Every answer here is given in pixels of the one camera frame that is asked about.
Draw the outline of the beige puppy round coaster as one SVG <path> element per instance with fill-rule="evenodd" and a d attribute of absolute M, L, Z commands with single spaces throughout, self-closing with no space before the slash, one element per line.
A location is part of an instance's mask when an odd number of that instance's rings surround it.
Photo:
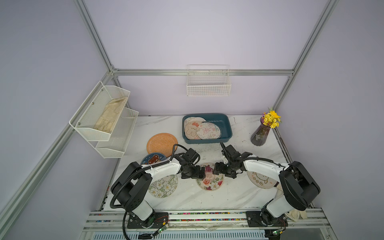
<path fill-rule="evenodd" d="M 250 181 L 261 189 L 276 188 L 279 185 L 279 182 L 277 180 L 274 180 L 270 177 L 256 172 L 247 172 L 247 175 Z"/>

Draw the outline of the red rose round coaster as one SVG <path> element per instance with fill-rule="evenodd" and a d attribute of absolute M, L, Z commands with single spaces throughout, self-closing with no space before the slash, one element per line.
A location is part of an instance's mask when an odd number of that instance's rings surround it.
<path fill-rule="evenodd" d="M 215 191 L 218 190 L 224 183 L 225 175 L 223 174 L 214 174 L 213 163 L 205 163 L 202 165 L 205 168 L 205 178 L 197 179 L 197 185 L 205 191 Z"/>

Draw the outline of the teal plastic storage box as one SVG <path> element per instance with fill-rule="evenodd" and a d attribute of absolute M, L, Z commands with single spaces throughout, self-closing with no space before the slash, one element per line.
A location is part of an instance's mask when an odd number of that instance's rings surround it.
<path fill-rule="evenodd" d="M 222 131 L 221 137 L 214 140 L 188 140 L 184 133 L 184 120 L 189 117 L 201 117 L 204 118 L 206 122 L 216 124 Z M 215 144 L 220 142 L 226 143 L 233 136 L 233 131 L 227 115 L 221 113 L 199 113 L 189 114 L 182 118 L 182 136 L 187 144 Z"/>

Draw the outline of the white pink butterfly coaster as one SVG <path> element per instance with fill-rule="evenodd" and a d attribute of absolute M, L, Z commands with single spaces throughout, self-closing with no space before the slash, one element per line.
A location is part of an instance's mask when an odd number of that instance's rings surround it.
<path fill-rule="evenodd" d="M 221 129 L 214 123 L 203 122 L 197 130 L 197 135 L 202 140 L 219 139 L 222 135 Z"/>

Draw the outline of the pink bunny bow coaster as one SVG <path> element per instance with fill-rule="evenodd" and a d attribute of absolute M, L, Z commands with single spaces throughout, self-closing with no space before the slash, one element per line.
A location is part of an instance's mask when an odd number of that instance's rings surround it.
<path fill-rule="evenodd" d="M 184 133 L 188 140 L 199 140 L 198 131 L 203 122 L 199 120 L 187 119 L 184 122 Z"/>

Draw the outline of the green white flower bunny coaster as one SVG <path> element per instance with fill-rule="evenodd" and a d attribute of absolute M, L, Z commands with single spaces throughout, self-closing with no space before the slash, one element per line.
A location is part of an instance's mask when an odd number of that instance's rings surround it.
<path fill-rule="evenodd" d="M 155 198 L 167 198 L 172 195 L 178 186 L 177 175 L 169 175 L 152 182 L 148 192 Z"/>

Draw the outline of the pink kitty round coaster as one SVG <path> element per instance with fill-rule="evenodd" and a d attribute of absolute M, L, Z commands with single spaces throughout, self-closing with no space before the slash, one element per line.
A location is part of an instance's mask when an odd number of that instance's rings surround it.
<path fill-rule="evenodd" d="M 184 120 L 185 124 L 188 124 L 190 121 L 197 121 L 197 122 L 206 122 L 204 118 L 201 117 L 189 117 Z"/>

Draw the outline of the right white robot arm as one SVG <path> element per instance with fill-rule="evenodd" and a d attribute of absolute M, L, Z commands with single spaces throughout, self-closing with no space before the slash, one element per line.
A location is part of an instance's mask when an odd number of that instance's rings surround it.
<path fill-rule="evenodd" d="M 276 180 L 282 186 L 283 194 L 265 204 L 255 222 L 259 226 L 270 227 L 280 222 L 285 213 L 291 210 L 305 211 L 319 195 L 321 189 L 304 165 L 278 163 L 260 158 L 252 153 L 239 153 L 231 145 L 220 143 L 222 154 L 227 160 L 215 163 L 214 174 L 223 174 L 235 179 L 240 172 L 255 172 Z"/>

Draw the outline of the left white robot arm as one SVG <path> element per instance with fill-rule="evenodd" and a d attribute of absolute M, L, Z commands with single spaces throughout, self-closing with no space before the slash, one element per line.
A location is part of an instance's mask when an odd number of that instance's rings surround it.
<path fill-rule="evenodd" d="M 142 222 L 153 222 L 156 212 L 145 201 L 152 182 L 170 175 L 180 174 L 182 179 L 202 180 L 205 167 L 199 166 L 200 155 L 193 149 L 174 144 L 171 156 L 154 164 L 133 162 L 123 171 L 111 187 L 111 209 L 123 209 Z"/>

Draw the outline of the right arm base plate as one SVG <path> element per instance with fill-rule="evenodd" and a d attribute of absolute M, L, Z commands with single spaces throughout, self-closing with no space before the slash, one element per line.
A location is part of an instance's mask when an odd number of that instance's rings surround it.
<path fill-rule="evenodd" d="M 288 225 L 284 215 L 276 218 L 268 210 L 267 205 L 257 211 L 246 211 L 249 227 L 283 227 Z"/>

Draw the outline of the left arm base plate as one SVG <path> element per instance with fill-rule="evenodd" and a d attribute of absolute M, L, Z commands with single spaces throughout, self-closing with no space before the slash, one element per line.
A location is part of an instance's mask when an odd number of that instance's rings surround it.
<path fill-rule="evenodd" d="M 125 220 L 125 227 L 127 229 L 158 229 L 163 226 L 163 223 L 167 223 L 168 219 L 168 212 L 153 211 L 145 221 L 136 215 L 130 215 L 128 219 Z"/>

